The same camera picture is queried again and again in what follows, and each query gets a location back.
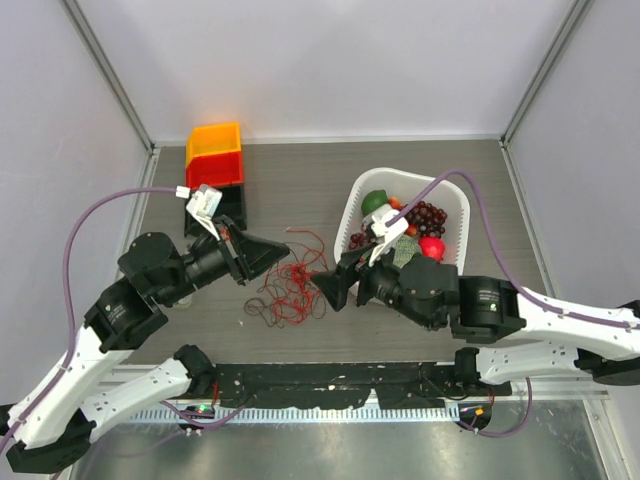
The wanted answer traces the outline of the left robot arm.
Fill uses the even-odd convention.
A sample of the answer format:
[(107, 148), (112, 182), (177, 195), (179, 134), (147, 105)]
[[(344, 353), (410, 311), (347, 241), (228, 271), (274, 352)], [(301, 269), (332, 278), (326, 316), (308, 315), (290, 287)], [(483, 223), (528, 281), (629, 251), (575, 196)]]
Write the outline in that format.
[(168, 318), (164, 308), (229, 275), (251, 281), (289, 255), (287, 245), (243, 233), (225, 217), (220, 233), (205, 233), (181, 254), (164, 233), (137, 237), (118, 260), (123, 276), (105, 289), (84, 317), (51, 376), (24, 400), (1, 408), (1, 435), (16, 473), (55, 474), (79, 460), (102, 435), (145, 406), (172, 397), (209, 394), (216, 370), (195, 345), (184, 345), (150, 373), (97, 395), (95, 387), (140, 348)]

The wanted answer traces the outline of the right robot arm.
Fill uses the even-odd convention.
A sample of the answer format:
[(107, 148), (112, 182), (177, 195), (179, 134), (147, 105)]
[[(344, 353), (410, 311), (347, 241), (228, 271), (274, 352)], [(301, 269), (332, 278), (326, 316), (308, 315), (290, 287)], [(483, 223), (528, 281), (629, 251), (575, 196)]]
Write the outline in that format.
[(453, 265), (415, 254), (403, 266), (367, 250), (342, 255), (312, 283), (336, 311), (358, 288), (357, 305), (376, 299), (420, 327), (449, 328), (466, 342), (451, 380), (465, 395), (524, 377), (585, 372), (596, 383), (639, 383), (639, 304), (596, 308), (560, 301), (486, 276), (461, 276)]

